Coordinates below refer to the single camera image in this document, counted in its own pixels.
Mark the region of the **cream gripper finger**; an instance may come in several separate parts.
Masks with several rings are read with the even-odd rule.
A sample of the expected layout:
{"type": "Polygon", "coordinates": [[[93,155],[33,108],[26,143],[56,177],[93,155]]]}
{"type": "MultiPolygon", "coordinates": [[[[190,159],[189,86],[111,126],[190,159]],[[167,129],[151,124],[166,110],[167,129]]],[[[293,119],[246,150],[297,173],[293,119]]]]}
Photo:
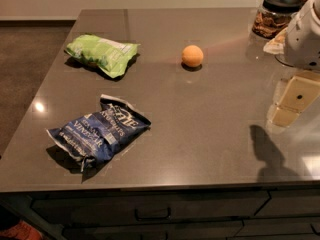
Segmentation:
{"type": "Polygon", "coordinates": [[[288,127],[320,96],[320,74],[300,71],[289,80],[281,80],[275,89],[268,120],[288,127]]]}

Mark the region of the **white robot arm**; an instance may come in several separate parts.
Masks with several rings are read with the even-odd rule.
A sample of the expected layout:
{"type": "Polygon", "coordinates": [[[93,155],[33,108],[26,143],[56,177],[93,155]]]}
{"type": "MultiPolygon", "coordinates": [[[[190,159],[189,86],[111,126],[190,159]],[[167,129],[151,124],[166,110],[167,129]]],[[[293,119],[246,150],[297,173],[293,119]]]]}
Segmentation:
{"type": "Polygon", "coordinates": [[[308,0],[289,23],[277,58],[297,69],[275,88],[268,120],[288,127],[320,95],[320,0],[308,0]]]}

